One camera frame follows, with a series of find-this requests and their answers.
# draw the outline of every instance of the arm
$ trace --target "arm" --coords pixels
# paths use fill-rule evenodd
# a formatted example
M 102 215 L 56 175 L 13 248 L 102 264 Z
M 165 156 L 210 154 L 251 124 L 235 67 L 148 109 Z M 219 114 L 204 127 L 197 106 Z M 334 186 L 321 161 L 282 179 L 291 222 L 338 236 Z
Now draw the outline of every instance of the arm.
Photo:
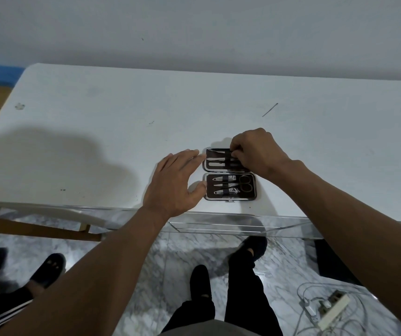
M 157 165 L 143 207 L 0 330 L 2 335 L 111 335 L 132 296 L 144 259 L 170 217 L 193 208 L 203 182 L 188 178 L 205 155 L 186 150 Z
M 232 156 L 286 192 L 354 275 L 401 321 L 401 224 L 291 160 L 264 129 L 233 138 Z

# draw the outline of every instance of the wooden table leg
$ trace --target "wooden table leg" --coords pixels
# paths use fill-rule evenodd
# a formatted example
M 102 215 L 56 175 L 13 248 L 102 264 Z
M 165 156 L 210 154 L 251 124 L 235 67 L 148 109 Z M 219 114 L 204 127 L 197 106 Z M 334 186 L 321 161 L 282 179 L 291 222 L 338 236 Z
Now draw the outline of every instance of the wooden table leg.
M 0 233 L 18 236 L 48 237 L 93 242 L 100 242 L 103 236 L 102 233 L 88 233 L 87 229 L 84 231 L 72 231 L 56 227 L 14 222 L 5 219 L 0 219 Z

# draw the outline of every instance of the white cable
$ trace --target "white cable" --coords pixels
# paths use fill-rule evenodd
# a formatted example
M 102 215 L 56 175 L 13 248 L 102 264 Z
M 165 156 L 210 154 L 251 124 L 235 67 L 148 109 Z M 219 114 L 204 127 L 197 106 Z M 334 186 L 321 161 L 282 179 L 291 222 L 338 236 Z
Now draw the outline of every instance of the white cable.
M 305 285 L 305 284 L 311 284 L 311 285 L 308 286 L 307 288 L 305 288 L 304 291 L 303 291 L 303 296 L 300 296 L 299 289 L 300 289 L 303 285 Z M 362 292 L 362 291 L 347 291 L 347 288 L 357 289 L 357 288 L 354 287 L 354 285 L 351 285 L 351 284 L 332 284 L 332 285 L 329 285 L 329 284 L 324 284 L 324 283 L 306 282 L 306 283 L 302 283 L 302 284 L 299 285 L 298 288 L 297 288 L 297 295 L 299 296 L 300 299 L 302 299 L 302 301 L 306 301 L 306 300 L 307 300 L 307 299 L 304 297 L 304 295 L 305 295 L 306 291 L 309 290 L 310 288 L 330 288 L 330 289 L 334 289 L 334 290 L 336 290 L 336 289 L 337 289 L 337 290 L 338 290 L 338 289 L 342 289 L 342 290 L 345 290 L 345 292 L 348 293 L 348 294 L 353 294 L 353 295 L 357 298 L 357 300 L 359 300 L 360 304 L 362 305 L 363 313 L 364 313 L 364 317 L 363 317 L 363 318 L 364 318 L 364 323 L 367 324 L 368 321 L 367 321 L 367 315 L 366 315 L 366 308 L 365 308 L 364 303 L 362 302 L 362 300 L 360 299 L 360 297 L 359 297 L 358 295 L 365 295 L 365 296 L 369 296 L 369 297 L 372 297 L 372 298 L 373 298 L 373 295 L 372 295 L 372 294 L 370 294 L 370 293 L 366 294 L 366 293 L 364 293 L 364 292 Z M 316 299 L 321 299 L 321 298 L 322 298 L 322 297 L 314 297 L 314 298 L 312 298 L 310 301 L 316 300 Z M 326 329 L 326 330 L 324 330 L 323 332 L 330 332 L 330 331 L 332 332 L 332 330 L 338 329 L 338 330 L 343 330 L 343 331 L 345 331 L 345 332 L 348 333 L 350 336 L 354 336 L 354 335 L 353 335 L 352 333 L 350 333 L 348 330 L 344 329 L 346 323 L 349 323 L 349 322 L 354 321 L 354 322 L 357 322 L 357 323 L 360 324 L 360 326 L 361 326 L 363 332 L 366 334 L 366 328 L 364 327 L 364 325 L 363 325 L 362 323 L 360 323 L 359 321 L 357 321 L 357 320 L 355 320 L 355 319 L 350 319 L 350 317 L 352 317 L 352 316 L 357 312 L 357 310 L 359 309 L 359 305 L 358 305 L 357 300 L 355 301 L 355 303 L 356 303 L 356 308 L 354 309 L 354 311 L 352 311 L 344 320 L 342 320 L 342 315 L 341 315 L 340 318 L 339 318 L 339 320 L 338 320 L 337 322 L 334 323 L 334 327 L 331 327 L 331 328 L 329 328 L 329 329 Z M 300 319 L 301 319 L 301 316 L 302 316 L 303 312 L 304 312 L 304 310 L 303 310 L 302 313 L 300 314 L 300 318 L 299 318 L 299 320 L 298 320 L 297 327 L 295 328 L 295 331 L 294 331 L 293 336 L 296 336 L 297 334 L 303 332 L 304 330 L 309 330 L 309 329 L 315 328 L 315 327 L 308 327 L 308 328 L 302 329 L 302 330 L 300 330 L 299 332 L 297 332 L 298 326 L 299 326 L 299 324 L 300 324 Z M 338 325 L 339 323 L 341 323 L 341 322 L 343 322 L 342 328 L 337 328 L 337 325 Z

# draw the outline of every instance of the finger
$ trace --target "finger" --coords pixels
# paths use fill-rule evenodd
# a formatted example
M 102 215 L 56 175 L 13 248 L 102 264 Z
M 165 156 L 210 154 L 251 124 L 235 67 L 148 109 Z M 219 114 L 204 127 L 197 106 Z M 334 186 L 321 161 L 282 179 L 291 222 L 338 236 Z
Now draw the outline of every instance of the finger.
M 177 158 L 183 153 L 183 152 L 187 152 L 189 151 L 189 149 L 185 150 L 185 151 L 180 151 L 179 153 L 175 153 L 166 163 L 164 168 L 169 168 L 171 167 L 172 164 L 174 164 L 174 162 L 177 160 Z
M 192 204 L 191 208 L 189 209 L 195 207 L 205 194 L 207 194 L 207 182 L 204 180 L 199 182 L 194 191 L 189 194 Z
M 184 167 L 182 167 L 182 171 L 190 176 L 193 172 L 199 167 L 199 165 L 204 161 L 207 157 L 206 154 L 199 154 L 198 156 L 192 158 L 189 162 L 186 163 Z
M 171 165 L 171 167 L 176 168 L 177 170 L 180 170 L 182 167 L 185 166 L 185 164 L 191 159 L 196 157 L 199 154 L 199 150 L 188 150 L 188 151 L 183 151 L 180 156 L 174 161 L 174 163 Z
M 234 151 L 231 153 L 231 156 L 232 156 L 233 158 L 238 158 L 239 161 L 242 163 L 242 165 L 245 166 L 245 163 L 246 163 L 246 155 L 244 154 L 244 152 L 243 152 L 242 150 L 234 150 Z
M 155 169 L 154 175 L 158 172 L 160 172 L 161 170 L 163 170 L 164 166 L 166 165 L 166 163 L 168 162 L 168 160 L 173 156 L 172 153 L 169 153 L 166 157 L 164 157 L 162 160 L 159 161 L 159 163 L 157 164 L 157 167 Z
M 244 133 L 235 135 L 230 143 L 230 151 L 234 151 L 239 146 L 241 146 L 241 142 L 242 142 L 243 138 L 244 138 Z

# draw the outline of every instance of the scratch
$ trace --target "scratch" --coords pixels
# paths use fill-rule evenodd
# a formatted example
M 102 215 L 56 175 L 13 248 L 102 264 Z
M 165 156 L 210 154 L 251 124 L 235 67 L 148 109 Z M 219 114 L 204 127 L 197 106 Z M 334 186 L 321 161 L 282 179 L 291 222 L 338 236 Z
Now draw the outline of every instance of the scratch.
M 266 112 L 266 114 L 269 113 L 276 105 L 278 105 L 278 103 L 276 103 L 275 105 L 273 105 L 272 108 Z

